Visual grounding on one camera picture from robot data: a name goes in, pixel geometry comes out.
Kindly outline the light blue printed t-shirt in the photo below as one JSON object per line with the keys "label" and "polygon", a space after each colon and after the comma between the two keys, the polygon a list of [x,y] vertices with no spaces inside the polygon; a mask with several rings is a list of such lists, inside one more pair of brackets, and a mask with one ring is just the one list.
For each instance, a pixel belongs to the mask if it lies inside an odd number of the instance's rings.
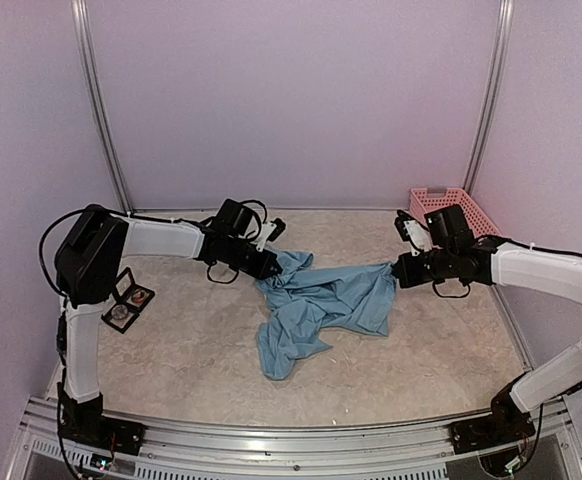
{"label": "light blue printed t-shirt", "polygon": [[386,337],[397,279],[389,262],[316,268],[309,252],[279,251],[282,272],[255,282],[270,311],[256,344],[263,375],[274,381],[290,376],[298,360],[324,352],[328,328]]}

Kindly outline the orange round brooch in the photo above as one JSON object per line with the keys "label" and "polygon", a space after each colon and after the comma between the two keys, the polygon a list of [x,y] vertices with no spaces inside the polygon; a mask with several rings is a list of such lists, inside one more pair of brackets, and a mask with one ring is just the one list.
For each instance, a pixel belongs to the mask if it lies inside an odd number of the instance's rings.
{"label": "orange round brooch", "polygon": [[130,302],[134,306],[140,307],[141,305],[143,305],[147,301],[148,297],[149,297],[149,294],[145,290],[138,289],[131,294]]}

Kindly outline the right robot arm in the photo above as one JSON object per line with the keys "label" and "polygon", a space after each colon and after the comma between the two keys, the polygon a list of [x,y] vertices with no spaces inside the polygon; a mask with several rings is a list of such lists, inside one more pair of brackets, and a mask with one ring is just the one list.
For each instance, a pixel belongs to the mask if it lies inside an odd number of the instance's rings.
{"label": "right robot arm", "polygon": [[[461,249],[435,246],[404,253],[392,266],[402,289],[447,280],[524,290],[582,309],[582,255],[546,251],[511,239],[484,236]],[[545,401],[582,386],[582,337],[502,388],[491,400],[482,433],[494,444],[506,442]]]}

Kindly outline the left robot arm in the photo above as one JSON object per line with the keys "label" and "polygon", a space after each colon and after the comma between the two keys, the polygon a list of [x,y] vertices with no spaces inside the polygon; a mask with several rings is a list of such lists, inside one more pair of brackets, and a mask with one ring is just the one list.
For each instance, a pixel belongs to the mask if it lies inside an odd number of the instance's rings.
{"label": "left robot arm", "polygon": [[109,299],[118,303],[119,268],[126,256],[179,257],[208,268],[225,264],[236,274],[264,280],[281,273],[267,249],[285,230],[279,218],[254,211],[256,201],[227,199],[202,220],[125,215],[98,204],[71,212],[75,223],[54,256],[46,279],[61,298],[57,349],[63,366],[58,399],[66,434],[104,443],[111,424],[103,411],[97,373],[99,324]]}

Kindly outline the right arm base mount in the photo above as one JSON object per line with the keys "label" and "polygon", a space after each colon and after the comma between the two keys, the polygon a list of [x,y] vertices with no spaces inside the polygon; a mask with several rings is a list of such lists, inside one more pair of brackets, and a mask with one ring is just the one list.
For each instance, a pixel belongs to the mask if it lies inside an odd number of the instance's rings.
{"label": "right arm base mount", "polygon": [[456,455],[517,442],[536,433],[531,419],[506,424],[497,422],[493,415],[453,422],[449,430]]}

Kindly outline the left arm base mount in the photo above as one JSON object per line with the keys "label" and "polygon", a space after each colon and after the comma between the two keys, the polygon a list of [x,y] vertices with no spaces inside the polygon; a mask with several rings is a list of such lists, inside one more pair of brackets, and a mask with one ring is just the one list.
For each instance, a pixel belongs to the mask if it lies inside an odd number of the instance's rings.
{"label": "left arm base mount", "polygon": [[145,430],[142,423],[106,416],[100,417],[93,429],[73,426],[68,421],[62,421],[59,426],[59,434],[63,439],[132,456],[139,455]]}

